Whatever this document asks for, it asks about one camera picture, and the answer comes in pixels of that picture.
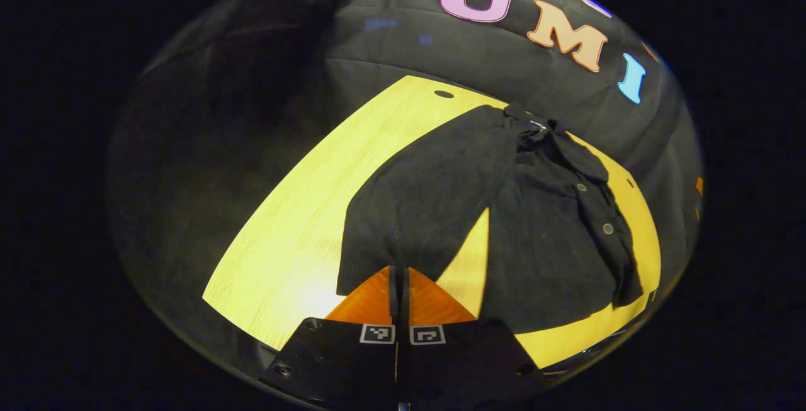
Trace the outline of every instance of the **letter u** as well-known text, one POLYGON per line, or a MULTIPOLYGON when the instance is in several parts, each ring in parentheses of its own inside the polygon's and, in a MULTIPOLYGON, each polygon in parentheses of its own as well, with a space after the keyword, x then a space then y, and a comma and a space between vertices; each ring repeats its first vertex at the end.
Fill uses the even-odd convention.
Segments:
POLYGON ((440 0, 446 12, 457 18, 469 19, 477 22, 501 21, 509 11, 509 2, 512 0, 492 0, 489 9, 478 10, 467 6, 467 0, 440 0))

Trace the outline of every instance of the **orange letter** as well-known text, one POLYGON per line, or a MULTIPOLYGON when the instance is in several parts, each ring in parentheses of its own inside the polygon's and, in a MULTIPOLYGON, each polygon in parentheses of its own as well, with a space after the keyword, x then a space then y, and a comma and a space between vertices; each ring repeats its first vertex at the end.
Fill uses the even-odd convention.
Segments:
POLYGON ((535 1, 540 7, 540 20, 535 31, 526 34, 530 40, 545 47, 553 47, 552 32, 557 37, 559 52, 566 53, 579 45, 572 58, 592 72, 599 72, 599 54, 607 37, 592 26, 582 26, 573 30, 570 21, 561 9, 544 1, 535 1))

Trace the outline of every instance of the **black background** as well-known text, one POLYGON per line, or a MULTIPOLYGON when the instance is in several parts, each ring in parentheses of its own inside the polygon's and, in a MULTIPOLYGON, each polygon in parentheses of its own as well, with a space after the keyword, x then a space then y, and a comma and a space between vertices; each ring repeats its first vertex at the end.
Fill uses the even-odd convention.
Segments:
MULTIPOLYGON (((216 0, 4 1, 0 408, 286 409, 161 325, 106 238, 115 111, 156 50, 216 0)), ((801 408, 804 0, 596 1, 682 83, 706 153, 703 230, 659 313, 532 408, 801 408)))

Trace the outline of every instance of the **black shirt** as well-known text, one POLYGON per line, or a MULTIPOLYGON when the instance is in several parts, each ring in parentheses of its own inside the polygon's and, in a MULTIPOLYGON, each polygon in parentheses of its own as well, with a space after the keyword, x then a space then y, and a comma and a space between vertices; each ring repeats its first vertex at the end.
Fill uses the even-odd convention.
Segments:
POLYGON ((607 179, 555 121, 517 104, 477 107, 392 156, 355 194, 336 293, 389 264, 437 280, 490 208, 480 318, 520 334, 630 304, 641 284, 607 179))

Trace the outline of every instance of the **black fabric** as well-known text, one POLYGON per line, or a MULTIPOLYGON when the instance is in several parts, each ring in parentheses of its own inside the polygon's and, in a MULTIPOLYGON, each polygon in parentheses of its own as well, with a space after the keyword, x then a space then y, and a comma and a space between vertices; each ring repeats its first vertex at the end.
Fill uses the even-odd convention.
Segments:
POLYGON ((257 341, 202 295, 254 210, 332 130, 282 101, 339 1, 219 1, 152 59, 110 133, 118 261, 167 327, 238 376, 264 370, 257 341))
MULTIPOLYGON (((641 189, 660 242, 662 293, 650 307, 658 305, 682 274, 700 227, 695 184, 705 175, 691 110, 663 50, 653 47, 657 39, 642 38, 618 13, 607 18, 582 0, 542 1, 561 7, 574 28, 593 26, 607 36, 599 72, 526 37, 539 19, 535 0, 512 0, 506 17, 492 23, 452 16, 440 0, 343 0, 290 112, 326 108, 317 120, 335 127, 405 76, 541 107, 542 116, 562 120, 621 164, 641 189), (627 75, 624 53, 647 72, 641 104, 617 85, 627 75)), ((467 4, 486 9, 490 0, 467 4)))
POLYGON ((516 104, 477 107, 412 142, 355 194, 336 293, 389 264, 438 279, 489 207, 480 317, 522 333, 631 303, 642 290, 607 178, 554 121, 516 104))

